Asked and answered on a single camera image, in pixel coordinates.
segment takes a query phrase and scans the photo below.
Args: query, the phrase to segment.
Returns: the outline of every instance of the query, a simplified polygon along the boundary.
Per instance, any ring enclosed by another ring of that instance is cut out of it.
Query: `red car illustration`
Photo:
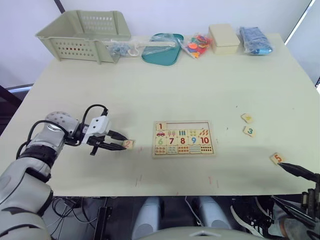
[[[160,131],[156,134],[157,137],[163,137],[165,136],[166,134],[163,132],[163,131]]]

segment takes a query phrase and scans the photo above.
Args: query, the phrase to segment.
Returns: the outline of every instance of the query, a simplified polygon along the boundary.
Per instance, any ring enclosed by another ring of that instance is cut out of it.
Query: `white wall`
[[[53,58],[35,34],[60,15],[53,0],[0,1],[0,85],[34,83]]]
[[[320,0],[316,0],[286,45],[316,84],[320,77]]]
[[[209,24],[259,26],[285,40],[310,0],[61,0],[66,10],[124,14],[132,35],[205,33]],[[53,0],[0,1],[0,85],[34,83],[53,57],[34,37],[59,16]]]
[[[280,33],[285,40],[310,0],[60,0],[66,10],[123,13],[132,35],[208,32],[230,23]]]

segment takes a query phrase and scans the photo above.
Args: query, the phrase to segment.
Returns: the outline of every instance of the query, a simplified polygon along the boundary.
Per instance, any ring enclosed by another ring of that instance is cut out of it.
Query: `wooden puzzle piece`
[[[167,137],[166,138],[166,144],[168,146],[178,145],[178,139],[176,137]]]
[[[197,130],[196,129],[188,129],[188,137],[197,137]]]
[[[200,138],[200,144],[201,145],[208,145],[211,144],[210,136],[201,136]]]
[[[188,145],[188,137],[178,137],[177,138],[178,145]]]
[[[155,146],[154,153],[156,155],[164,155],[167,153],[167,146]]]
[[[167,145],[167,138],[165,138],[165,137],[156,137],[155,138],[155,145],[156,146],[165,146],[165,145]]]
[[[168,130],[168,131],[167,131],[167,136],[168,136],[169,138],[175,138],[175,137],[177,137],[177,130]]]
[[[214,151],[211,145],[201,145],[201,153],[202,154],[213,154]]]
[[[186,129],[178,129],[176,131],[176,133],[177,133],[176,136],[178,138],[187,138],[188,137],[188,130],[186,130]]]
[[[190,154],[201,154],[200,145],[192,145],[189,147]]]
[[[251,124],[254,120],[252,118],[252,116],[250,116],[248,113],[242,114],[241,118],[247,123],[247,124]]]
[[[249,127],[249,126],[245,126],[243,129],[243,132],[252,138],[254,138],[256,136],[256,131],[252,127]]]
[[[155,131],[155,137],[167,137],[167,131],[166,130],[161,130],[161,131]]]
[[[189,154],[189,146],[178,145],[178,154]]]
[[[134,148],[134,140],[124,140],[122,143],[122,146],[126,149],[133,149]]]
[[[277,165],[277,163],[283,163],[283,162],[285,162],[286,161],[286,159],[280,154],[280,153],[275,153],[275,154],[273,154],[271,157],[270,157],[270,159],[272,160],[272,162],[274,163],[274,164],[276,164]]]
[[[201,143],[200,137],[189,136],[188,137],[189,145],[199,145]]]
[[[166,122],[157,122],[155,124],[155,129],[157,131],[167,130],[167,123]]]
[[[198,137],[208,137],[209,135],[209,130],[208,129],[198,129],[197,130],[197,136]]]
[[[166,149],[167,154],[178,154],[178,146],[168,146]]]

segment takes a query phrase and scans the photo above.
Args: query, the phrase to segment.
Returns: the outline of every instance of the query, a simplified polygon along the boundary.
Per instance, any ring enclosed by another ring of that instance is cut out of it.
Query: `black sneaker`
[[[279,239],[279,236],[268,233],[268,228],[274,221],[261,213],[253,197],[234,201],[230,209],[237,223],[248,229],[253,235],[268,239]]]
[[[255,203],[260,211],[267,217],[274,219],[274,205],[275,202],[271,199],[270,196],[255,196]]]

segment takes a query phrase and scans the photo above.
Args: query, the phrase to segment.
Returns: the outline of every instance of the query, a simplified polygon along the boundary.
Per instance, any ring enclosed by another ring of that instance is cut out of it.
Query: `beige box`
[[[209,26],[212,36],[212,50],[215,54],[235,54],[240,45],[239,38],[230,24],[212,24]]]

